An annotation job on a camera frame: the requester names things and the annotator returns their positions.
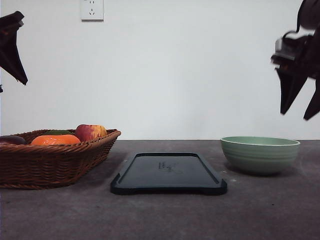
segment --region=green vegetable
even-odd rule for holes
[[[42,135],[73,135],[73,134],[72,132],[67,130],[49,130]]]

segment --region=brown wicker basket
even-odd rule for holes
[[[29,144],[46,131],[15,135]],[[72,145],[0,145],[0,188],[50,189],[74,184],[107,158],[120,134],[111,129],[104,137]]]

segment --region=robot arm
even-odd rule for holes
[[[298,33],[300,26],[314,30],[314,34],[296,39],[287,37]],[[278,65],[275,69],[281,85],[280,112],[288,111],[308,77],[315,79],[316,90],[304,119],[309,120],[320,112],[320,0],[303,0],[296,31],[289,31],[276,41],[271,61]]]
[[[26,85],[28,79],[17,49],[17,31],[23,25],[23,18],[19,11],[0,18],[0,67]]]

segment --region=embossed logo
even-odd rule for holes
[[[166,173],[182,174],[183,172],[177,169],[177,165],[177,162],[167,164],[166,161],[160,161],[158,164],[158,170]]]

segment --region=bowl rim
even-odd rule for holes
[[[244,142],[236,142],[236,141],[229,141],[225,140],[226,138],[259,138],[259,139],[278,139],[278,140],[288,140],[293,141],[295,143],[292,144],[256,144],[256,143],[244,143]],[[267,146],[267,147],[285,147],[285,146],[297,146],[300,145],[300,142],[297,140],[281,138],[281,137],[269,137],[269,136],[225,136],[220,138],[221,142],[231,143],[231,144],[240,144],[240,145],[251,145],[251,146]]]

